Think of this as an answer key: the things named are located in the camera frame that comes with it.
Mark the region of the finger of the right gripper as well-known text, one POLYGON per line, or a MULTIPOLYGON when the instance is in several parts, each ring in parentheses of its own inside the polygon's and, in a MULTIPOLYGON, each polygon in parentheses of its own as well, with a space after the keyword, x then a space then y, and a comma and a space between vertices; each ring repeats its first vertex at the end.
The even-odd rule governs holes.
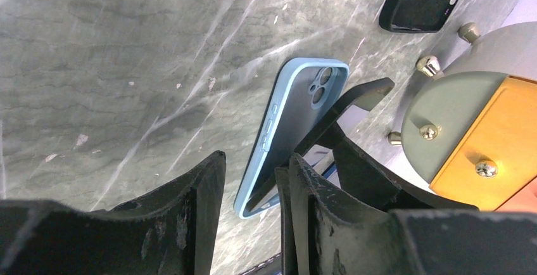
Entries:
POLYGON ((327 162, 326 169, 315 174, 328 180, 338 174, 337 187, 378 210, 391 209, 476 209, 476 206, 434 195, 414 186, 368 155, 347 137, 361 111, 368 114, 394 87, 389 78, 382 78, 352 87, 313 126, 305 128, 297 140, 278 134, 266 158, 268 178, 253 192, 247 202, 248 212, 260 212, 279 204, 283 188, 277 185, 276 174, 289 175, 289 161, 301 156, 309 166, 327 162))

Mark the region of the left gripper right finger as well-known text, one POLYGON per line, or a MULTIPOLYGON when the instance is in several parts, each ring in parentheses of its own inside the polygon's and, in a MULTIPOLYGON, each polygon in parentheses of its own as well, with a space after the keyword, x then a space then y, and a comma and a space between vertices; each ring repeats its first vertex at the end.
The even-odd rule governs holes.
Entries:
POLYGON ((283 188, 284 274, 535 274, 536 215, 372 208, 317 175, 283 188))

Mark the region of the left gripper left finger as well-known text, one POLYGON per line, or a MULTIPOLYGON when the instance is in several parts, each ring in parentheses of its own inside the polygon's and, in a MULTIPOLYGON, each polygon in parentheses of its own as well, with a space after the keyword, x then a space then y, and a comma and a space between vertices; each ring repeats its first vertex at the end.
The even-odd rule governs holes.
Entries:
POLYGON ((209 274, 226 156, 111 210, 1 201, 2 274, 209 274))

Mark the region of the light blue phone case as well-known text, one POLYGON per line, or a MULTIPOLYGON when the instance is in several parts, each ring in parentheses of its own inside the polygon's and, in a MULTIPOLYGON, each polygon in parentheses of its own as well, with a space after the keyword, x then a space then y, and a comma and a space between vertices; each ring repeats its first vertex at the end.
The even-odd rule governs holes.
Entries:
POLYGON ((298 57, 282 66, 234 202, 241 219, 279 204, 275 195, 254 198, 263 198, 263 184, 339 99, 348 76, 349 66, 335 59, 298 57))

